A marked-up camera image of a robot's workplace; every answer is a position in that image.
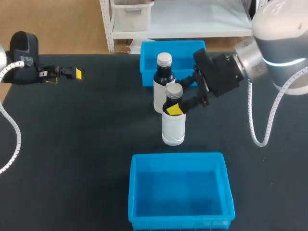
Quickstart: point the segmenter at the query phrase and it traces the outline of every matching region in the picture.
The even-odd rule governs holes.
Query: black and white bottle
[[[162,113],[162,138],[165,144],[177,146],[185,138],[186,115],[170,115],[168,108],[182,101],[183,87],[179,83],[170,83],[166,90],[167,100],[163,105]]]
[[[166,86],[175,82],[174,74],[171,70],[171,54],[163,52],[157,56],[157,72],[154,75],[154,109],[162,113],[163,105],[166,102]]]

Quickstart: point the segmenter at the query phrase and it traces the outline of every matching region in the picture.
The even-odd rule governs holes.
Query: bottle cap
[[[171,54],[167,52],[160,53],[157,56],[157,64],[161,67],[168,67],[172,64],[172,57]]]
[[[183,96],[183,87],[180,83],[168,83],[166,95],[170,99],[179,99]]]

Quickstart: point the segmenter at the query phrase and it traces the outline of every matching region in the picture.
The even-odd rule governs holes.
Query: blue plastic bin
[[[227,229],[234,217],[221,153],[133,156],[128,218],[134,230]]]
[[[157,71],[157,56],[168,52],[172,56],[172,72],[176,79],[183,79],[193,73],[193,53],[205,48],[204,41],[157,41],[143,42],[141,45],[140,72],[142,85],[153,86],[153,77]]]

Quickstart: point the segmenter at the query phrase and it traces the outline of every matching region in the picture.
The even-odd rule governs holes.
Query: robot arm
[[[178,82],[187,87],[196,81],[198,93],[194,102],[204,106],[209,104],[210,95],[219,97],[238,87],[244,78],[252,83],[267,72],[275,87],[281,90],[292,75],[308,67],[308,8],[305,1],[268,2],[253,19],[254,36],[237,44],[233,55],[210,59],[205,49],[201,49],[193,55],[196,62],[193,76]],[[298,78],[285,93],[308,93],[307,77]],[[183,113],[192,109],[191,103],[181,104]]]
[[[35,35],[19,31],[13,35],[9,51],[5,51],[0,45],[0,71],[13,62],[27,63],[27,68],[17,68],[8,72],[2,82],[31,84],[46,81],[57,82],[60,76],[69,79],[81,78],[81,72],[76,68],[40,64],[38,42]]]

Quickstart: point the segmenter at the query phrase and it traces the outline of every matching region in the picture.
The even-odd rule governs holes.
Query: white storage bin
[[[148,30],[153,5],[150,0],[111,0],[113,13],[122,31]]]

